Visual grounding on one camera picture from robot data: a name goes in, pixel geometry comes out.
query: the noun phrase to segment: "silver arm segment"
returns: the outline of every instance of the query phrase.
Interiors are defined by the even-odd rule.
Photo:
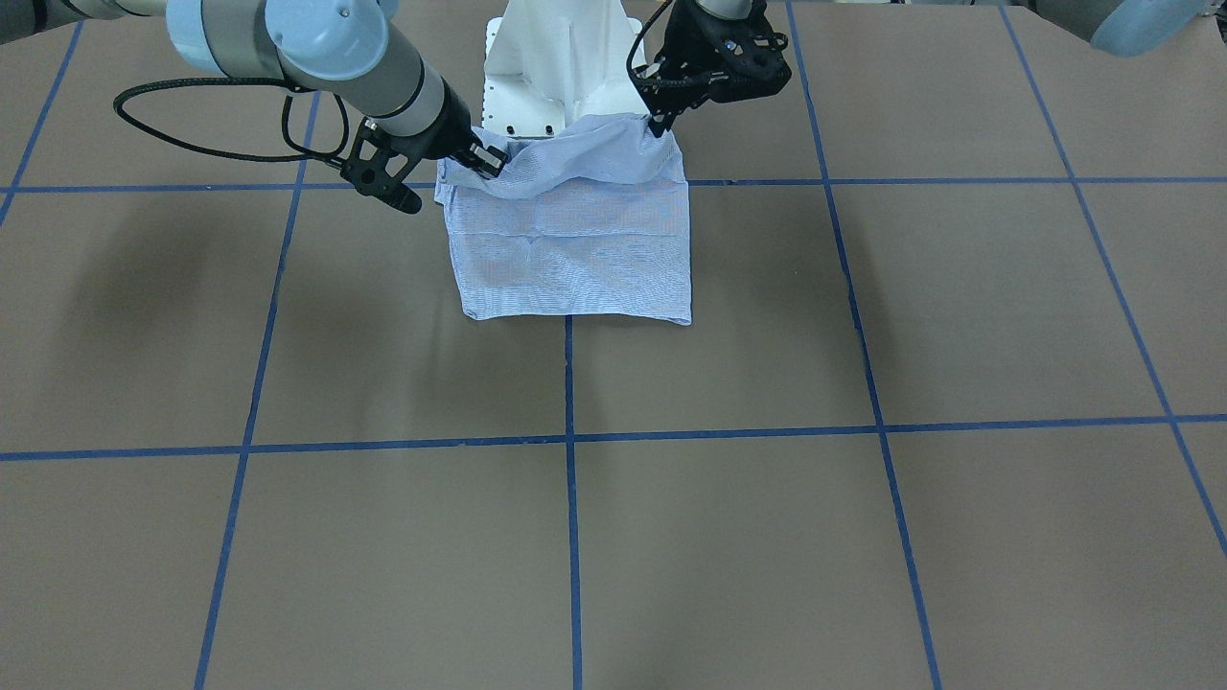
[[[469,107],[390,23],[396,6],[396,0],[0,0],[0,43],[82,18],[164,15],[180,55],[204,71],[331,92],[367,115],[348,157],[334,165],[360,194],[416,212],[421,200],[404,179],[422,160],[452,157],[497,177],[507,155],[482,147]],[[399,157],[407,162],[389,172]]]
[[[161,16],[167,0],[0,0],[0,44],[81,20]]]
[[[1221,0],[1020,0],[1094,48],[1121,56],[1152,50]]]

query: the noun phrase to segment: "grid line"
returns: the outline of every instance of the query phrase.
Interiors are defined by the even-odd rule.
[[[942,184],[1069,184],[1070,177],[849,177],[849,178],[762,178],[762,179],[690,179],[691,187],[872,187]],[[1075,177],[1080,184],[1227,184],[1227,176],[1200,177]],[[434,189],[433,182],[410,182],[410,189]],[[69,184],[39,187],[0,187],[6,196],[17,194],[137,194],[147,192],[291,192],[294,183],[220,183],[220,184]],[[344,182],[306,182],[301,189],[346,190]]]
[[[584,640],[579,588],[579,490],[575,471],[575,324],[563,319],[563,356],[566,359],[564,404],[567,447],[567,537],[571,556],[571,683],[573,690],[584,688]]]
[[[38,145],[38,138],[43,134],[43,125],[47,124],[47,115],[52,112],[55,96],[59,95],[60,86],[64,83],[64,75],[67,74],[69,64],[72,63],[72,55],[76,53],[77,43],[81,41],[82,28],[85,28],[85,22],[77,22],[76,28],[72,29],[72,38],[69,41],[67,49],[64,50],[60,69],[55,72],[52,88],[47,92],[47,99],[43,101],[43,109],[38,112],[38,119],[34,120],[34,129],[29,133],[29,139],[26,141],[26,150],[21,155],[21,162],[17,163],[17,171],[12,174],[12,182],[5,190],[4,203],[0,204],[0,226],[4,226],[5,219],[9,217],[9,209],[12,207],[12,200],[16,198],[17,190],[21,189],[21,178],[26,176],[29,158],[34,155],[34,146]]]
[[[1177,415],[1179,424],[1227,424],[1227,414]],[[955,421],[931,424],[888,424],[887,433],[941,433],[962,431],[1009,431],[1026,428],[1093,428],[1112,426],[1167,426],[1166,416],[1036,419],[1001,421]],[[575,444],[634,443],[642,441],[712,441],[729,438],[790,438],[817,436],[869,436],[877,433],[876,425],[712,428],[677,431],[627,431],[577,433]],[[7,451],[0,452],[0,463],[39,463],[70,460],[123,460],[134,458],[205,458],[217,455],[271,455],[294,453],[360,453],[372,451],[415,451],[429,448],[490,448],[501,446],[562,446],[566,435],[540,436],[476,436],[454,438],[401,438],[387,441],[324,441],[314,443],[252,443],[234,446],[166,446],[145,448],[98,448],[67,451]]]
[[[1189,452],[1189,447],[1184,441],[1184,433],[1180,431],[1180,424],[1177,421],[1175,413],[1172,409],[1172,403],[1167,397],[1167,392],[1163,389],[1162,381],[1160,381],[1158,370],[1155,367],[1155,362],[1150,356],[1150,350],[1146,347],[1146,340],[1142,338],[1141,328],[1134,318],[1134,311],[1129,306],[1129,300],[1125,297],[1124,287],[1117,277],[1117,270],[1112,265],[1112,258],[1108,255],[1108,248],[1103,243],[1098,225],[1094,222],[1094,215],[1091,212],[1091,204],[1086,200],[1086,194],[1082,192],[1082,184],[1074,173],[1074,165],[1070,162],[1069,153],[1065,151],[1065,145],[1061,142],[1061,136],[1056,131],[1056,123],[1053,120],[1053,114],[1048,109],[1048,103],[1044,102],[1044,96],[1039,91],[1039,83],[1036,81],[1036,75],[1031,70],[1026,50],[1023,50],[1022,43],[1018,41],[1018,34],[1014,29],[1010,15],[1006,12],[1004,6],[998,7],[998,12],[1001,15],[1001,21],[1005,22],[1006,32],[1009,32],[1010,41],[1014,43],[1015,52],[1018,54],[1018,61],[1022,64],[1022,70],[1027,75],[1027,82],[1031,85],[1031,91],[1034,93],[1039,110],[1043,113],[1044,122],[1048,124],[1048,131],[1053,136],[1053,144],[1056,145],[1056,152],[1061,157],[1061,163],[1065,165],[1065,172],[1069,176],[1069,184],[1074,188],[1074,193],[1077,195],[1079,205],[1082,207],[1082,216],[1086,220],[1087,228],[1091,231],[1091,238],[1094,241],[1096,249],[1099,253],[1099,259],[1103,262],[1103,269],[1108,274],[1108,280],[1112,282],[1113,291],[1117,293],[1117,301],[1120,303],[1120,309],[1125,314],[1125,320],[1129,322],[1129,330],[1137,345],[1139,354],[1141,354],[1142,362],[1146,365],[1146,372],[1150,374],[1151,383],[1155,387],[1155,394],[1158,397],[1158,401],[1163,406],[1163,414],[1166,415],[1168,425],[1172,428],[1172,435],[1175,437],[1175,444],[1180,449],[1180,455],[1183,457],[1184,464],[1189,470],[1189,476],[1193,479],[1193,485],[1198,491],[1198,496],[1201,498],[1201,506],[1205,508],[1206,517],[1210,519],[1210,527],[1214,529],[1215,537],[1218,539],[1218,548],[1222,550],[1223,555],[1227,556],[1227,535],[1223,534],[1222,523],[1218,521],[1218,514],[1215,512],[1215,506],[1210,500],[1210,494],[1206,491],[1206,485],[1201,480],[1201,473],[1198,470],[1198,464],[1193,459],[1193,453]]]
[[[310,146],[315,130],[315,115],[319,112],[319,93],[312,99],[310,114],[307,118],[304,145]],[[298,163],[298,178],[294,193],[290,200],[290,214],[286,217],[286,230],[281,239],[281,253],[277,257],[277,273],[272,280],[272,295],[269,298],[269,316],[264,325],[264,340],[260,344],[260,359],[255,367],[255,382],[252,384],[252,406],[248,411],[247,426],[243,431],[243,444],[250,446],[255,437],[255,421],[260,414],[260,397],[264,392],[264,376],[269,366],[269,351],[272,349],[272,331],[277,323],[277,307],[281,295],[281,279],[286,273],[286,258],[294,236],[294,223],[298,221],[298,203],[302,200],[302,184],[307,176],[307,161]],[[212,658],[213,636],[217,631],[217,616],[221,613],[222,593],[226,588],[226,573],[229,568],[231,545],[234,541],[234,528],[238,523],[238,511],[243,500],[243,485],[247,479],[247,464],[250,453],[242,453],[234,469],[234,486],[231,490],[229,510],[226,514],[226,529],[222,533],[221,554],[217,559],[217,575],[213,578],[212,597],[209,603],[209,615],[205,620],[205,634],[200,643],[200,661],[196,664],[195,690],[204,690],[209,675],[209,662]]]
[[[891,440],[886,430],[886,421],[882,416],[882,405],[877,397],[877,383],[874,379],[874,363],[869,351],[869,341],[865,338],[864,323],[860,318],[860,307],[856,303],[856,286],[853,280],[852,265],[848,262],[848,250],[844,246],[843,230],[839,223],[839,209],[836,204],[834,188],[831,185],[831,172],[827,166],[826,151],[822,147],[822,130],[818,126],[817,108],[814,96],[810,92],[810,79],[805,69],[805,55],[801,52],[801,37],[796,26],[796,14],[793,10],[791,0],[784,4],[788,11],[788,23],[793,32],[793,50],[796,54],[796,68],[801,80],[801,88],[805,93],[805,106],[809,109],[810,128],[814,135],[814,147],[818,156],[818,168],[822,172],[822,189],[827,198],[827,210],[831,215],[831,228],[834,235],[836,249],[839,253],[839,266],[843,270],[844,280],[848,285],[848,307],[852,312],[853,327],[856,329],[856,338],[860,341],[860,352],[865,366],[865,386],[869,390],[869,400],[874,409],[874,425],[877,435],[879,447],[882,452],[882,464],[886,470],[886,480],[891,490],[891,503],[894,507],[894,521],[899,530],[899,543],[903,548],[903,560],[908,570],[908,581],[912,586],[912,599],[917,610],[917,621],[920,626],[920,637],[924,643],[925,661],[929,664],[929,679],[933,690],[941,690],[941,670],[937,665],[937,652],[934,648],[933,634],[929,627],[929,613],[924,603],[924,591],[920,587],[920,573],[917,568],[915,554],[912,550],[912,534],[908,530],[907,513],[903,508],[903,496],[899,492],[898,476],[894,473],[894,459],[891,455]]]

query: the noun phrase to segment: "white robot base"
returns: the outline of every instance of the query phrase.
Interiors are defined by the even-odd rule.
[[[589,114],[648,114],[626,74],[642,22],[618,0],[510,0],[486,27],[481,125],[551,138]],[[643,47],[633,64],[645,65]]]

